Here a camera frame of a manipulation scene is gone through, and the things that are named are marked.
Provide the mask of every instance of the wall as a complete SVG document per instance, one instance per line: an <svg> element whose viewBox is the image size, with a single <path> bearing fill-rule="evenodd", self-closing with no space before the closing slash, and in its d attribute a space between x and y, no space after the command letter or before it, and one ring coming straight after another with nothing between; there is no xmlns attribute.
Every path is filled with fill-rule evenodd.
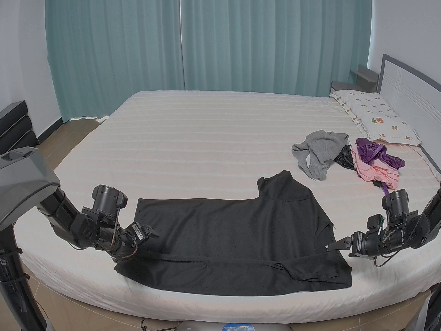
<svg viewBox="0 0 441 331"><path fill-rule="evenodd" d="M21 100L37 136L61 117L47 61L45 0L0 0L0 109Z"/></svg>
<svg viewBox="0 0 441 331"><path fill-rule="evenodd" d="M388 54L441 83L441 0L372 0L368 67Z"/></svg>

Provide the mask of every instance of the black baseboard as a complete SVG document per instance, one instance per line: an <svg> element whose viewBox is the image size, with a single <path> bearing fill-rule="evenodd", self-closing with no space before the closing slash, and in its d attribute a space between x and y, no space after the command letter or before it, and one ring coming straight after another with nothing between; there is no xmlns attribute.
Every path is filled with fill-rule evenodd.
<svg viewBox="0 0 441 331"><path fill-rule="evenodd" d="M55 123L49 126L40 136L38 136L38 143L41 144L46 140L52 133L57 130L61 125L63 125L63 119L59 118Z"/></svg>

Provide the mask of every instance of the bed sheet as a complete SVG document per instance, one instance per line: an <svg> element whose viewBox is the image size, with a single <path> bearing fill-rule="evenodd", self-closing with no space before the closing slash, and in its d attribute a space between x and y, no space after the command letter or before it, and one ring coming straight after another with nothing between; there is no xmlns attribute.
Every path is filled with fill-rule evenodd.
<svg viewBox="0 0 441 331"><path fill-rule="evenodd" d="M134 218L137 199L215 198L258 195L256 181L289 170L308 186L333 221L336 239L366 229L367 218L384 214L382 190L334 163L326 179L308 178L291 146L313 131L345 132L351 144L360 131L332 98L212 91L152 91L130 97L91 132L55 170L61 187L80 209L91 207L98 184L128 196L119 216ZM409 208L421 210L439 188L418 151L388 145L406 161L400 186ZM102 251L76 251L52 231L36 209L15 225L24 263L52 289L105 309L164 320L302 323L334 319L390 305L441 280L441 237L406 249L382 268L349 258L351 288L282 296L226 297L155 290L113 270Z"/></svg>

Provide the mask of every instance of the black shirt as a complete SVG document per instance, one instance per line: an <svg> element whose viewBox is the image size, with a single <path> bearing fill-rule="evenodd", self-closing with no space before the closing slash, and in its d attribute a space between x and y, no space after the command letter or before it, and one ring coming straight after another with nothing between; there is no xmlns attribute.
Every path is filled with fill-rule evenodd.
<svg viewBox="0 0 441 331"><path fill-rule="evenodd" d="M160 235L115 270L141 284L194 294L263 296L351 286L333 224L311 190L282 171L249 200L139 199L135 221Z"/></svg>

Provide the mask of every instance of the green curtain panel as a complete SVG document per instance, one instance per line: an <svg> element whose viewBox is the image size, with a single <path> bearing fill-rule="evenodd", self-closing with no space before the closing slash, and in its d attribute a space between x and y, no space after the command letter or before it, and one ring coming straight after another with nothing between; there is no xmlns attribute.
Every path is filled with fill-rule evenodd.
<svg viewBox="0 0 441 331"><path fill-rule="evenodd" d="M181 0L188 90L329 95L366 66L371 0Z"/></svg>
<svg viewBox="0 0 441 331"><path fill-rule="evenodd" d="M64 121L184 89L179 0L46 0L46 38Z"/></svg>

